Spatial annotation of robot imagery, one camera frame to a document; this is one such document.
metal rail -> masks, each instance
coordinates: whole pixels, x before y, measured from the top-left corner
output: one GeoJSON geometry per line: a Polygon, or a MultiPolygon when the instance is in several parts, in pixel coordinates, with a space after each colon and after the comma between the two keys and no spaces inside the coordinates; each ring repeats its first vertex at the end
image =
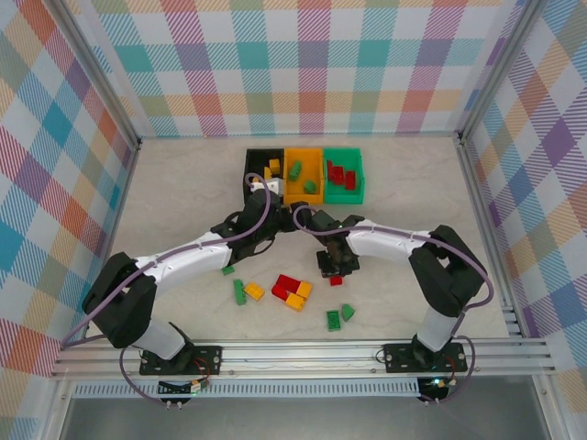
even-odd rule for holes
{"type": "MultiPolygon", "coordinates": [[[[433,377],[433,373],[387,374],[376,353],[387,343],[408,340],[347,341],[194,341],[223,347],[219,379],[345,379],[433,377]]],[[[495,338],[473,340],[477,351],[475,374],[510,376],[553,374],[555,366],[543,339],[495,338]]],[[[465,354],[471,349],[465,345],[465,354]]],[[[119,350],[95,341],[60,353],[55,380],[120,379],[119,350]]],[[[133,380],[190,380],[192,377],[154,377],[138,374],[137,349],[127,351],[124,367],[133,380]]]]}

marble surface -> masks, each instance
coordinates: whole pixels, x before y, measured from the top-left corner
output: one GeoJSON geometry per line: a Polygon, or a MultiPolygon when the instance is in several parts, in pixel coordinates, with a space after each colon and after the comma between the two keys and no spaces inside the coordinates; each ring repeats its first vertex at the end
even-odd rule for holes
{"type": "MultiPolygon", "coordinates": [[[[201,236],[229,213],[242,209],[246,148],[359,147],[366,176],[364,205],[327,205],[335,218],[364,215],[403,229],[454,227],[487,267],[481,237],[447,137],[233,137],[148,139],[128,193],[113,252],[150,255],[201,236]]],[[[220,270],[187,281],[162,295],[153,315],[173,321],[192,338],[324,339],[410,338],[427,303],[407,263],[361,258],[361,269],[332,288],[316,265],[319,243],[302,232],[281,234],[260,257],[248,258],[223,276],[220,270]],[[280,273],[314,283],[297,313],[271,295],[280,273]],[[232,280],[266,289],[259,302],[237,306],[232,280]],[[328,332],[326,311],[351,304],[357,312],[339,332],[328,332]]],[[[482,288],[475,301],[487,294],[482,288]]],[[[498,298],[471,313],[461,334],[507,336],[498,298]]]]}

colorful checkered fabric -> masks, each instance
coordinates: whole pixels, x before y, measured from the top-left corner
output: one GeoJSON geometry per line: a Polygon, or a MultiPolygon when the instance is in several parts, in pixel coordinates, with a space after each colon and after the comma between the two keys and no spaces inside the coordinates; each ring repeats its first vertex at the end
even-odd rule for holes
{"type": "Polygon", "coordinates": [[[69,3],[135,124],[159,137],[451,132],[512,6],[93,0],[82,15],[69,3]]]}
{"type": "Polygon", "coordinates": [[[587,433],[586,134],[587,2],[552,0],[471,154],[530,333],[552,342],[587,433]]]}
{"type": "Polygon", "coordinates": [[[0,2],[0,438],[30,438],[131,147],[41,0],[0,2]]]}

floor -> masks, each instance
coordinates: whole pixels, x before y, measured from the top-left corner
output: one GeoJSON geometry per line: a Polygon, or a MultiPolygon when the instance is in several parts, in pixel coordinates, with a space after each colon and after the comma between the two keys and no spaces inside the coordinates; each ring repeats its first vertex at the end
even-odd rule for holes
{"type": "Polygon", "coordinates": [[[474,378],[458,399],[202,399],[165,412],[141,399],[74,400],[61,440],[549,439],[531,378],[474,378]]]}
{"type": "MultiPolygon", "coordinates": [[[[449,137],[232,137],[146,140],[128,192],[113,252],[151,255],[191,241],[242,208],[246,148],[359,147],[366,176],[363,205],[327,205],[335,218],[364,215],[403,229],[454,227],[488,267],[455,148],[449,137]]],[[[319,243],[301,232],[278,236],[262,256],[236,265],[233,275],[206,273],[168,292],[153,314],[192,338],[326,339],[411,338],[427,303],[409,265],[362,258],[361,269],[332,288],[316,265],[319,243]],[[266,294],[237,306],[232,279],[257,282],[267,292],[280,273],[314,283],[297,313],[266,294]],[[328,332],[326,311],[351,304],[357,312],[339,332],[328,332]]],[[[483,287],[476,300],[484,298],[483,287]]],[[[496,297],[472,311],[461,327],[471,337],[507,330],[496,297]]]]}

toy block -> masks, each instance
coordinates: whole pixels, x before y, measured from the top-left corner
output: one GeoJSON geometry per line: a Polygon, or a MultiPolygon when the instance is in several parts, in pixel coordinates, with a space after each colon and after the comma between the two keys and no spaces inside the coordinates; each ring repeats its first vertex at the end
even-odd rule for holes
{"type": "Polygon", "coordinates": [[[281,170],[279,159],[269,159],[269,169],[271,170],[271,174],[279,174],[281,170]]]}
{"type": "Polygon", "coordinates": [[[304,301],[307,301],[308,298],[310,297],[311,292],[312,292],[312,283],[307,282],[307,281],[302,281],[302,282],[300,282],[300,287],[298,287],[297,291],[295,291],[295,294],[297,296],[301,296],[302,298],[304,298],[304,301]]]}
{"type": "Polygon", "coordinates": [[[287,301],[285,301],[285,305],[296,310],[297,312],[304,308],[304,303],[304,298],[297,296],[295,293],[290,293],[290,296],[287,297],[287,301]]]}
{"type": "Polygon", "coordinates": [[[223,275],[230,275],[231,273],[234,273],[235,268],[233,268],[232,266],[226,266],[225,268],[222,268],[222,274],[223,275]]]}
{"type": "Polygon", "coordinates": [[[287,301],[287,290],[285,290],[285,288],[283,286],[280,286],[279,284],[275,284],[273,286],[273,288],[271,289],[271,293],[273,294],[273,296],[278,297],[280,300],[284,300],[287,301]]]}
{"type": "Polygon", "coordinates": [[[342,284],[342,277],[332,277],[330,278],[330,286],[335,287],[342,284]]]}
{"type": "Polygon", "coordinates": [[[332,182],[335,185],[343,185],[345,182],[345,171],[342,167],[332,167],[332,182]]]}
{"type": "Polygon", "coordinates": [[[345,175],[345,190],[355,191],[357,189],[357,173],[355,171],[347,171],[345,175]]]}
{"type": "Polygon", "coordinates": [[[297,181],[297,178],[300,177],[300,172],[302,172],[302,161],[297,160],[290,169],[289,180],[292,182],[297,181]]]}
{"type": "Polygon", "coordinates": [[[338,310],[329,310],[327,312],[328,331],[336,332],[340,330],[340,317],[338,310]]]}
{"type": "Polygon", "coordinates": [[[235,288],[235,298],[237,299],[238,305],[244,305],[247,303],[247,295],[245,295],[245,285],[242,280],[233,280],[235,288]]]}
{"type": "Polygon", "coordinates": [[[346,323],[355,314],[355,309],[348,304],[342,304],[340,314],[342,314],[342,320],[346,323]]]}
{"type": "Polygon", "coordinates": [[[334,164],[332,160],[327,160],[327,177],[331,182],[334,180],[334,164]]]}
{"type": "Polygon", "coordinates": [[[305,183],[304,183],[304,193],[306,193],[306,194],[316,194],[316,184],[313,181],[305,181],[305,183]]]}
{"type": "Polygon", "coordinates": [[[296,293],[300,287],[300,281],[294,280],[287,275],[280,275],[275,284],[282,286],[285,290],[291,293],[296,293]]]}
{"type": "Polygon", "coordinates": [[[259,284],[250,282],[249,284],[247,284],[247,287],[245,287],[245,293],[248,296],[250,296],[253,300],[258,301],[265,294],[265,290],[263,290],[259,284]]]}

